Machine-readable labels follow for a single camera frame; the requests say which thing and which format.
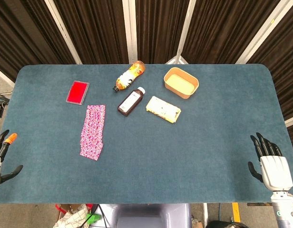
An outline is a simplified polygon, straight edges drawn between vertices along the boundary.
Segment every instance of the green object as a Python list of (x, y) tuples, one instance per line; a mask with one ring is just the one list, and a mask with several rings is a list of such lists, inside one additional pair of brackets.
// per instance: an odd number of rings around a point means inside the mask
[[(86, 219), (88, 219), (89, 218), (89, 216), (91, 215), (91, 213), (88, 213), (87, 215), (86, 215)], [(96, 215), (96, 214), (93, 214), (89, 219), (88, 219), (88, 221), (87, 221), (87, 224), (93, 224), (94, 222), (96, 222), (96, 221), (98, 221), (98, 220), (100, 220), (101, 219), (101, 215)]]

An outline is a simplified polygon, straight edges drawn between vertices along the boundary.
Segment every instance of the white pole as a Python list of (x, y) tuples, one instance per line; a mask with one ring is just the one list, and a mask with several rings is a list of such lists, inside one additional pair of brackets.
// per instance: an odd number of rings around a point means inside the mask
[(273, 29), (278, 25), (289, 9), (293, 6), (293, 0), (281, 0), (274, 8), (267, 20), (258, 30), (256, 35), (250, 41), (244, 52), (241, 54), (236, 64), (245, 64), (257, 51), (260, 45), (266, 40)]
[(14, 87), (14, 82), (11, 81), (3, 72), (0, 71), (0, 77), (5, 80), (12, 88)]
[(286, 127), (290, 127), (293, 125), (293, 118), (290, 118), (288, 120), (285, 121)]
[(135, 0), (122, 0), (122, 5), (127, 38), (128, 62), (131, 64), (138, 60)]
[(190, 0), (188, 9), (186, 11), (186, 18), (183, 26), (183, 30), (181, 31), (180, 35), (180, 40), (178, 44), (178, 49), (177, 49), (177, 54), (176, 54), (176, 62), (174, 64), (178, 64), (180, 55), (183, 52), (185, 41), (186, 41), (186, 36), (188, 34), (191, 18), (193, 15), (194, 7), (195, 7), (196, 0)]
[(208, 205), (207, 205), (207, 203), (203, 203), (203, 209), (204, 209), (204, 226), (206, 227), (208, 225)]
[(82, 61), (79, 57), (79, 54), (75, 48), (75, 45), (73, 44), (73, 42), (70, 38), (70, 35), (65, 27), (65, 24), (62, 20), (61, 15), (59, 14), (59, 11), (55, 5), (54, 0), (44, 0), (44, 1), (48, 7), (53, 19), (54, 19), (57, 27), (59, 28), (60, 33), (61, 33), (62, 37), (64, 38), (65, 43), (66, 43), (67, 47), (69, 48), (69, 51), (70, 51), (71, 55), (73, 56), (76, 64), (82, 64)]

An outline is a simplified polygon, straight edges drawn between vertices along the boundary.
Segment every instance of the blue-gray tablecloth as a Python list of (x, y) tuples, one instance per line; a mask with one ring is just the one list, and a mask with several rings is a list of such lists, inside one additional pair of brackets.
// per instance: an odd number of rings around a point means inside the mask
[[(17, 132), (2, 173), (0, 203), (176, 203), (270, 201), (249, 173), (260, 171), (255, 132), (278, 144), (293, 176), (293, 148), (269, 70), (263, 65), (146, 65), (124, 91), (113, 86), (129, 65), (35, 65), (19, 72), (3, 129)], [(165, 89), (179, 67), (200, 86), (185, 100)], [(74, 80), (89, 82), (83, 105), (66, 103)], [(137, 87), (146, 94), (128, 116), (117, 111)], [(146, 111), (157, 96), (182, 112), (171, 124)], [(80, 156), (87, 105), (106, 105), (98, 161)]]

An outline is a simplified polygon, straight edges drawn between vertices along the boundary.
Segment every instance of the floor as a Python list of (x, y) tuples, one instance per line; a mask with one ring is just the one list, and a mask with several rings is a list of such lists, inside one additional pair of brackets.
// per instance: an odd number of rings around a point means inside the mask
[[(0, 93), (12, 91), (12, 87), (0, 78)], [(6, 116), (6, 106), (3, 117), (0, 118), (0, 130)], [(218, 203), (208, 204), (209, 220), (218, 220)], [(277, 228), (272, 207), (248, 207), (239, 204), (241, 222), (250, 228)], [(202, 204), (191, 204), (191, 212), (195, 219), (203, 221)], [(0, 228), (51, 228), (57, 219), (54, 204), (0, 204)], [(233, 216), (232, 204), (221, 205), (221, 219), (229, 221)]]

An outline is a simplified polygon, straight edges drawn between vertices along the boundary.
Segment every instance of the pink patterned cloth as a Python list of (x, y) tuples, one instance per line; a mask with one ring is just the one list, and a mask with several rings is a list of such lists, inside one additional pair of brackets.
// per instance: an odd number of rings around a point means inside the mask
[(88, 105), (81, 133), (80, 155), (98, 160), (103, 148), (102, 132), (104, 127), (105, 105)]

